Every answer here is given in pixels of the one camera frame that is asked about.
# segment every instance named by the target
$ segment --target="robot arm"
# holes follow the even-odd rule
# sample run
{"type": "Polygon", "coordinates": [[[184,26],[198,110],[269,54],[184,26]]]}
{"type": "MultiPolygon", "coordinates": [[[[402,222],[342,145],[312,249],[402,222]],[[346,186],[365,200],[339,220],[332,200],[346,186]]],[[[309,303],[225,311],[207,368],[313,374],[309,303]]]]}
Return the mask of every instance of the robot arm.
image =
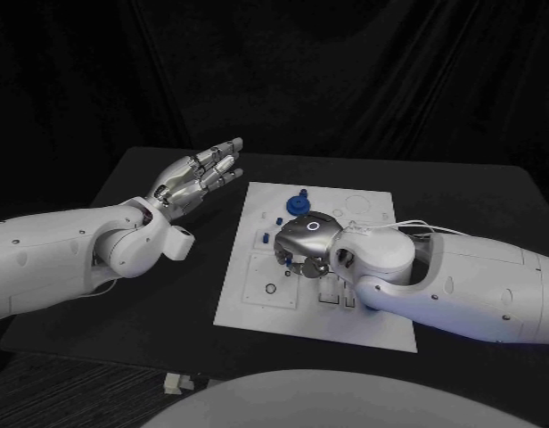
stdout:
{"type": "Polygon", "coordinates": [[[73,299],[116,278],[142,275],[161,254],[184,259],[194,236],[169,221],[241,175],[240,169],[228,172],[241,146],[234,138],[179,159],[158,176],[146,198],[0,222],[0,317],[73,299]]]}
{"type": "Polygon", "coordinates": [[[305,256],[290,262],[294,273],[330,270],[372,309],[472,339],[549,344],[549,257],[513,245],[438,233],[417,238],[388,227],[342,229],[309,212],[281,228],[274,250],[281,263],[305,256]],[[414,259],[427,271],[410,284],[414,259]]]}

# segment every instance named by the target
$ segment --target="blue object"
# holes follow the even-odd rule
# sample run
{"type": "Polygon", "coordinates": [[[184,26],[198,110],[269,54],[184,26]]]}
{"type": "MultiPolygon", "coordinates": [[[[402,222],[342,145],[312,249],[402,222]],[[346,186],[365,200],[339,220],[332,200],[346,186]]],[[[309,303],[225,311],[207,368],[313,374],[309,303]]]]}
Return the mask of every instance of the blue object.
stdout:
{"type": "Polygon", "coordinates": [[[307,191],[302,189],[299,196],[293,196],[286,201],[286,211],[292,216],[302,216],[309,211],[307,191]]]}

